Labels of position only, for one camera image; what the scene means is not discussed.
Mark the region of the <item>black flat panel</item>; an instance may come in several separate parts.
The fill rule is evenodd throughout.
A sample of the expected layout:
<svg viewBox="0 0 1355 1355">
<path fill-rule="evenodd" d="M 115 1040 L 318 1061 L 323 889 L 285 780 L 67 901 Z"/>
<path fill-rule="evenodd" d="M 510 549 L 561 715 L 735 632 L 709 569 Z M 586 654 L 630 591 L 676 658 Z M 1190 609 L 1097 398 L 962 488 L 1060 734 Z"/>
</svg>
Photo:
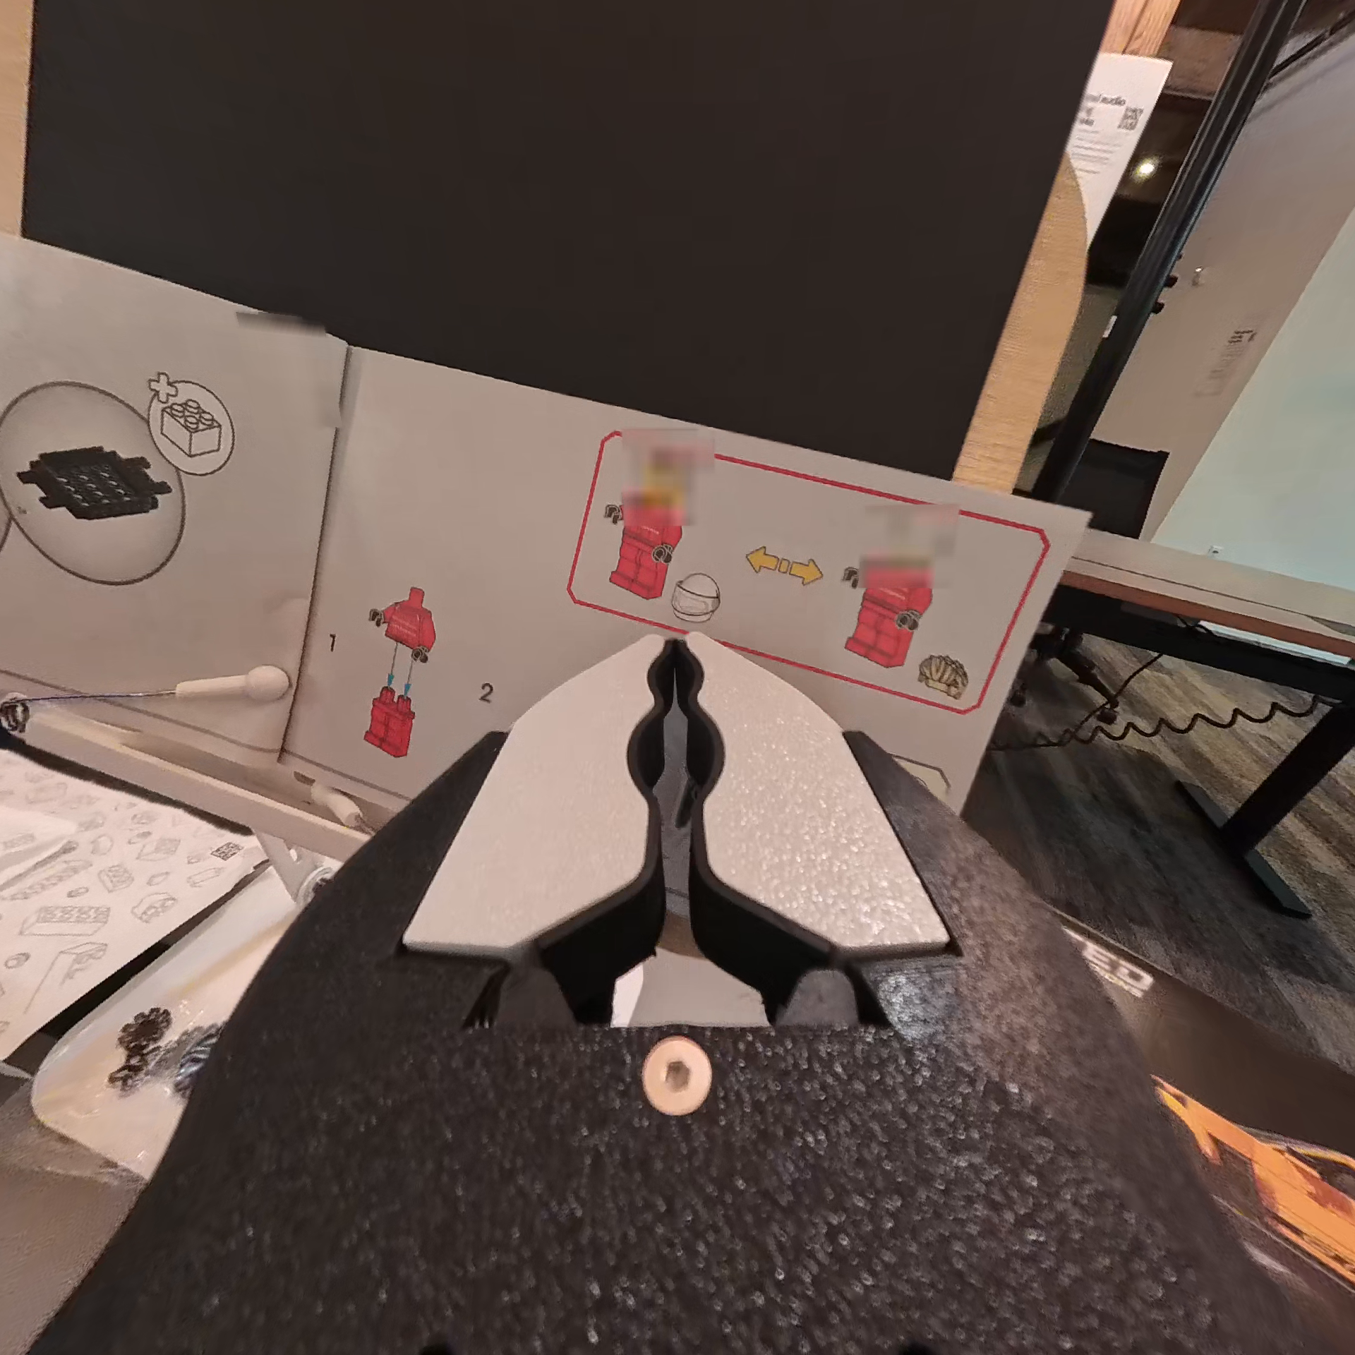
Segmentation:
<svg viewBox="0 0 1355 1355">
<path fill-rule="evenodd" d="M 1112 2 L 36 2 L 31 240 L 952 480 Z"/>
</svg>

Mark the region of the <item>white printed paper bag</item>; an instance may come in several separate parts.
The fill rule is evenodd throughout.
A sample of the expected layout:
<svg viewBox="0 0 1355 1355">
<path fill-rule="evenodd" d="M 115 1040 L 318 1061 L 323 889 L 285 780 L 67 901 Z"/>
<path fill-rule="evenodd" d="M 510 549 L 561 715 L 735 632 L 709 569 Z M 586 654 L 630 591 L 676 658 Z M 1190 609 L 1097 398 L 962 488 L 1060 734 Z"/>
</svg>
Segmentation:
<svg viewBox="0 0 1355 1355">
<path fill-rule="evenodd" d="M 259 838 L 2 754 L 2 1061 L 259 866 Z"/>
</svg>

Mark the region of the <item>black toy car box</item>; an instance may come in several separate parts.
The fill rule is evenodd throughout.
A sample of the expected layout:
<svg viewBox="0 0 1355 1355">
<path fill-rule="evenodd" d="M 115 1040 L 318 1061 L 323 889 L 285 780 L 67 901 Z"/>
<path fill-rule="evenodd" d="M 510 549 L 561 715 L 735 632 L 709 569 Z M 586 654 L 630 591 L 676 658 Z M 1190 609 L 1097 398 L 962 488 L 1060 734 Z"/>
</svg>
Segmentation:
<svg viewBox="0 0 1355 1355">
<path fill-rule="evenodd" d="M 1334 1353 L 1353 1353 L 1353 1075 L 1072 918 L 1211 1197 Z"/>
</svg>

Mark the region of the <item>black slanted pole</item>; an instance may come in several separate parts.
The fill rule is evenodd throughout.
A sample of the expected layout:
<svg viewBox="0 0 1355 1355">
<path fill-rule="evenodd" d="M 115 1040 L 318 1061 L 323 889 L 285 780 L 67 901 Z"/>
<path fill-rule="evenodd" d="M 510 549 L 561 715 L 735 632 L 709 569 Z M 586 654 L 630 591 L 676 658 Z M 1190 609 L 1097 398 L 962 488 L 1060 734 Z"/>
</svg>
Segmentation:
<svg viewBox="0 0 1355 1355">
<path fill-rule="evenodd" d="M 1151 231 L 1127 288 L 1114 313 L 1114 322 L 1100 341 L 1093 361 L 1077 388 L 1069 413 L 1047 451 L 1031 499 L 1044 503 L 1067 501 L 1067 488 L 1088 442 L 1121 383 L 1134 348 L 1156 316 L 1169 277 L 1206 209 L 1224 164 L 1228 161 L 1243 128 L 1275 72 L 1304 2 L 1259 2 L 1220 93 L 1182 161 L 1179 179 L 1166 197 Z"/>
</svg>

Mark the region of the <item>toy instruction booklet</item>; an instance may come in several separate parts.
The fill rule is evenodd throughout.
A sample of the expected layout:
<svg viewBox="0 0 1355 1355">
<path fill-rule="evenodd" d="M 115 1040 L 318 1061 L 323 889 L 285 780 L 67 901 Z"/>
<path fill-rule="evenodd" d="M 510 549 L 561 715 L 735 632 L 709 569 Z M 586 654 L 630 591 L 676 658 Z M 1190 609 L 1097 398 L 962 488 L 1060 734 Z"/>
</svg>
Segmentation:
<svg viewBox="0 0 1355 1355">
<path fill-rule="evenodd" d="M 1088 515 L 354 348 L 2 237 L 2 700 L 400 807 L 639 639 L 962 807 Z"/>
</svg>

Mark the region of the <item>white wall notice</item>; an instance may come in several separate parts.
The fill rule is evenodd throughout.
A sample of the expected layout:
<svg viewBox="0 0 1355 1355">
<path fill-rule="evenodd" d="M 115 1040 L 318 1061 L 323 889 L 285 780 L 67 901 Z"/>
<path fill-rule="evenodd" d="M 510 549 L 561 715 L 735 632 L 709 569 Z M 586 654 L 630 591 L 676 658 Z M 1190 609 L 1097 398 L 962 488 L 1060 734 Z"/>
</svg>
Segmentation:
<svg viewBox="0 0 1355 1355">
<path fill-rule="evenodd" d="M 1100 223 L 1126 177 L 1141 134 L 1166 87 L 1173 63 L 1126 53 L 1100 53 L 1067 140 L 1084 202 L 1087 237 Z"/>
</svg>

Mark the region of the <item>grey top table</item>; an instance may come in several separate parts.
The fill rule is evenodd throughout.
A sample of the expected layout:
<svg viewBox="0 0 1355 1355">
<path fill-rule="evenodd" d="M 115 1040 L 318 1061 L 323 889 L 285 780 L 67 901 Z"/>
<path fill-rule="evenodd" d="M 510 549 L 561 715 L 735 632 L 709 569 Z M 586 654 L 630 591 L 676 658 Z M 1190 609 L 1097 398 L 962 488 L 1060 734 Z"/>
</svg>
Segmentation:
<svg viewBox="0 0 1355 1355">
<path fill-rule="evenodd" d="M 1034 667 L 1060 664 L 1100 706 L 1072 735 L 1043 746 L 1146 738 L 1114 729 L 1129 679 L 1112 689 L 1082 652 L 1087 636 L 1173 658 L 1310 696 L 1311 729 L 1234 812 L 1179 781 L 1176 791 L 1209 825 L 1213 843 L 1250 879 L 1259 898 L 1296 919 L 1311 908 L 1262 853 L 1263 838 L 1353 751 L 1353 591 L 1316 585 L 1259 568 L 1166 549 L 1136 538 L 1087 531 L 1044 614 Z"/>
</svg>

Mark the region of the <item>clear bag of small parts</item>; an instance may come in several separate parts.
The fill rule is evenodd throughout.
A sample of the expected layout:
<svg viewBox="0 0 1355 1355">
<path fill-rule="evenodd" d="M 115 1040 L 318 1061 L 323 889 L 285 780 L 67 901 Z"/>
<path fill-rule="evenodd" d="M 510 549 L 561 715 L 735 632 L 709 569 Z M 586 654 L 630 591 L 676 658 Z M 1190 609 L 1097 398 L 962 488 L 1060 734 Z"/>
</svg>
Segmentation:
<svg viewBox="0 0 1355 1355">
<path fill-rule="evenodd" d="M 226 1023 L 189 1025 L 176 1035 L 173 1015 L 166 1007 L 137 1012 L 119 1031 L 121 1062 L 106 1085 L 131 1095 L 143 1085 L 165 1085 L 179 1099 L 189 1099 Z"/>
</svg>

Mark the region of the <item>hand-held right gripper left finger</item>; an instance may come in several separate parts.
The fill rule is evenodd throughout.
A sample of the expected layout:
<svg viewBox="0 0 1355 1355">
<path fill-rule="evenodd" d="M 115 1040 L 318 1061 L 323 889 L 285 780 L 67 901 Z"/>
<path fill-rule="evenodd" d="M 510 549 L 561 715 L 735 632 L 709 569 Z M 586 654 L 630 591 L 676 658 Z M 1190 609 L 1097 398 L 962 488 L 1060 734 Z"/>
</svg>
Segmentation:
<svg viewBox="0 0 1355 1355">
<path fill-rule="evenodd" d="M 502 740 L 403 934 L 418 955 L 547 971 L 611 1006 L 667 919 L 665 722 L 676 643 L 644 636 L 537 700 Z"/>
</svg>

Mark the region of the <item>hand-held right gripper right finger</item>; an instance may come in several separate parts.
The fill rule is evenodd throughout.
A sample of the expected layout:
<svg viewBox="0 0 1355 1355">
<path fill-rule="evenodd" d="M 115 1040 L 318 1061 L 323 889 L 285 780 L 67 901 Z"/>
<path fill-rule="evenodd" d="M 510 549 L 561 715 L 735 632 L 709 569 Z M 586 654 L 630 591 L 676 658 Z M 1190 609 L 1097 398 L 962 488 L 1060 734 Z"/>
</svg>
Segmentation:
<svg viewBox="0 0 1355 1355">
<path fill-rule="evenodd" d="M 687 717 L 690 925 L 703 955 L 777 1022 L 807 976 L 936 959 L 952 934 L 846 730 L 710 636 L 680 647 Z"/>
</svg>

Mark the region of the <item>white and wood book stand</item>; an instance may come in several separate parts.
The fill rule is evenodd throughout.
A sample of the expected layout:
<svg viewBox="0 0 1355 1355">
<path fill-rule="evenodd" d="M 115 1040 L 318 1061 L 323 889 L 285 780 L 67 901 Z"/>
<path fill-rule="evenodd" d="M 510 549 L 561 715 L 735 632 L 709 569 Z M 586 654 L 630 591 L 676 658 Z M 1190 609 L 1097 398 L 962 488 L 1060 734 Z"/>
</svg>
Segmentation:
<svg viewBox="0 0 1355 1355">
<path fill-rule="evenodd" d="M 55 1088 L 106 1078 L 121 1062 L 119 1031 L 137 1012 L 166 1007 L 176 1035 L 189 1025 L 229 1023 L 247 987 L 279 946 L 304 903 L 373 835 L 370 813 L 342 791 L 289 770 L 255 770 L 152 735 L 115 729 L 63 704 L 36 704 L 18 738 L 25 751 L 55 754 L 85 770 L 199 812 L 206 819 L 247 828 L 265 853 L 249 883 L 220 905 L 176 932 L 152 956 L 127 965 L 106 994 L 90 994 L 93 1007 L 55 1037 L 40 1062 Z M 165 1090 L 143 1085 L 137 1092 Z M 189 1099 L 169 1092 L 179 1121 Z"/>
</svg>

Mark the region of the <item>black office chair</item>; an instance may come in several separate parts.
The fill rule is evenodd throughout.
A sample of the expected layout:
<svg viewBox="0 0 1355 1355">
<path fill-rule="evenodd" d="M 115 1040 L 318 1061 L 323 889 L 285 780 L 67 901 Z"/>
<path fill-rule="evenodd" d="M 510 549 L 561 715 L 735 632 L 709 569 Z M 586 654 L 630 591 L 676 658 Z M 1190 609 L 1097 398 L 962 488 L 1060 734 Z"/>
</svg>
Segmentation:
<svg viewBox="0 0 1355 1355">
<path fill-rule="evenodd" d="M 1097 532 L 1140 539 L 1166 464 L 1166 449 L 1093 439 L 1058 503 L 1088 512 Z"/>
</svg>

